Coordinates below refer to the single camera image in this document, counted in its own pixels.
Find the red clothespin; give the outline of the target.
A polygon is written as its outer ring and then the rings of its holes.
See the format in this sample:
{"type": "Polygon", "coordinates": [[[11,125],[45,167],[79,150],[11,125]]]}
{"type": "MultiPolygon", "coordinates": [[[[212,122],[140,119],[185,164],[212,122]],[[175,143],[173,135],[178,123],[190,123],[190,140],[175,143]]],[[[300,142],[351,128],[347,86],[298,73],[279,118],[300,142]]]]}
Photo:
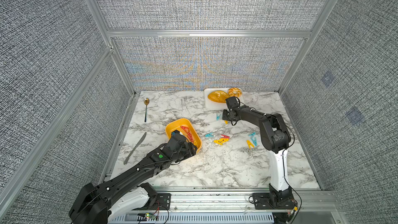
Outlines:
{"type": "Polygon", "coordinates": [[[223,135],[223,134],[221,134],[221,138],[222,138],[222,139],[230,139],[230,137],[229,137],[229,136],[227,136],[227,135],[223,135]]]}
{"type": "Polygon", "coordinates": [[[181,125],[180,126],[186,133],[189,133],[189,128],[187,126],[181,125]]]}
{"type": "Polygon", "coordinates": [[[189,139],[192,143],[194,143],[194,138],[193,138],[191,132],[188,132],[187,135],[188,135],[188,139],[189,139]]]}

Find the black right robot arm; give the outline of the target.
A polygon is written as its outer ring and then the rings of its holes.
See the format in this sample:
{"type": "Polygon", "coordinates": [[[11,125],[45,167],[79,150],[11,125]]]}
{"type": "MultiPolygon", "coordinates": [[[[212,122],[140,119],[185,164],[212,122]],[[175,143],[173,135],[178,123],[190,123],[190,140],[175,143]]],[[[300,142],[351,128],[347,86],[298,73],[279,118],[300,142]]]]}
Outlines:
{"type": "Polygon", "coordinates": [[[290,188],[287,176],[287,149],[291,135],[281,114],[266,114],[247,105],[241,106],[240,100],[233,96],[226,99],[227,109],[222,119],[236,124],[246,121],[256,125],[260,130],[263,147],[268,151],[271,180],[270,190],[283,192],[290,188]]]}

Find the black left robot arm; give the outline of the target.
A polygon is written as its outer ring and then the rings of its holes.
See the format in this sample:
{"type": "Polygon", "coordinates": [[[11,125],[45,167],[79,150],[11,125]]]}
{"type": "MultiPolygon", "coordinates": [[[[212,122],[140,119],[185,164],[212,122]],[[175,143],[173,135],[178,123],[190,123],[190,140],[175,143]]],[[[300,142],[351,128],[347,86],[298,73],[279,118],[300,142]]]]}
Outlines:
{"type": "Polygon", "coordinates": [[[132,168],[119,176],[94,186],[83,186],[74,201],[69,217],[73,224],[106,224],[114,213],[112,207],[143,181],[168,169],[172,163],[191,158],[198,148],[179,131],[173,131],[167,143],[161,144],[132,168]]]}

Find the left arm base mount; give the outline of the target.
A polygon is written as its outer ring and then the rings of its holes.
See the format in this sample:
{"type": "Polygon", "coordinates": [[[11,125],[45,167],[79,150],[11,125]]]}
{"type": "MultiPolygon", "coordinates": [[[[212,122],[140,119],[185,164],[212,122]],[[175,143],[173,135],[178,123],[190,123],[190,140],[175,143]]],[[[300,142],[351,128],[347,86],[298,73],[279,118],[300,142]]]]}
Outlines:
{"type": "Polygon", "coordinates": [[[144,206],[139,210],[170,209],[171,194],[158,193],[149,183],[143,183],[139,187],[144,190],[144,196],[148,197],[144,206]]]}

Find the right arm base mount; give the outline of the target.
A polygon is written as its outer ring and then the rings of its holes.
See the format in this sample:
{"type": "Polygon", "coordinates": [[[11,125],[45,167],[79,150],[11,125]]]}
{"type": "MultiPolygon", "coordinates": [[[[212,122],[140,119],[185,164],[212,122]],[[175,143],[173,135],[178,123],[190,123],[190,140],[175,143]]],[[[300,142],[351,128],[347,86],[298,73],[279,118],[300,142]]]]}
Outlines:
{"type": "Polygon", "coordinates": [[[254,193],[251,198],[257,210],[293,210],[297,207],[297,201],[294,199],[291,188],[283,191],[271,190],[270,192],[254,193]]]}

